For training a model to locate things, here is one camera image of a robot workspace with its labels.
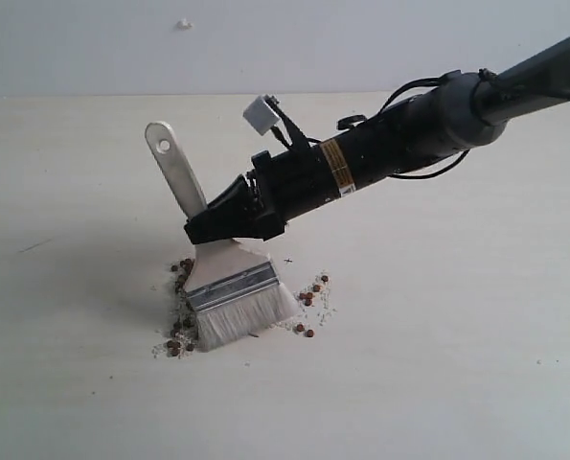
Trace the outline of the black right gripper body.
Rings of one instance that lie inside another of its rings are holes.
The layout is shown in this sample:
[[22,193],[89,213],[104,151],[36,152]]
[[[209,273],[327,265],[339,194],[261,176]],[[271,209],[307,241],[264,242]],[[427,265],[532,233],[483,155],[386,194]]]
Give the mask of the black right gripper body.
[[287,223],[340,197],[331,167],[317,145],[301,152],[268,151],[251,158],[260,210],[254,216],[257,237],[271,240]]

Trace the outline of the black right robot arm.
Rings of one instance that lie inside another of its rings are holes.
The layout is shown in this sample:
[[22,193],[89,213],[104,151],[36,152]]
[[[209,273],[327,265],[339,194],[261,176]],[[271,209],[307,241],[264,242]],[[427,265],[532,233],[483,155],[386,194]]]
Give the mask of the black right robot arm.
[[250,172],[189,218],[190,240],[270,240],[331,201],[387,177],[416,178],[494,142],[513,118],[570,102],[570,36],[499,74],[453,71],[414,85],[417,95],[391,97],[369,118],[342,119],[323,141],[286,122],[276,131],[285,151],[256,154]]

